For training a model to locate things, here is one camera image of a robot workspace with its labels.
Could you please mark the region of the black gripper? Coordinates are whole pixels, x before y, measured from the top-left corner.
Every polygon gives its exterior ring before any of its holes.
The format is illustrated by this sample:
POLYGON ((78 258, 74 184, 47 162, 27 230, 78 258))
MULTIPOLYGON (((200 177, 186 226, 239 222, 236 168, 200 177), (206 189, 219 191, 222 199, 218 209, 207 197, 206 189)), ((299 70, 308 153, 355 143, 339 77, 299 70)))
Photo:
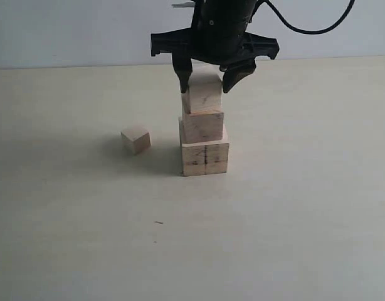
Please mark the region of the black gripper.
POLYGON ((247 32, 247 26, 261 1, 194 1, 188 28, 152 33, 150 53, 172 54, 172 65, 179 79, 181 93, 186 93, 193 72, 192 61, 227 67, 223 92, 228 93, 239 81, 254 73, 255 59, 275 59, 279 45, 275 38, 247 32))

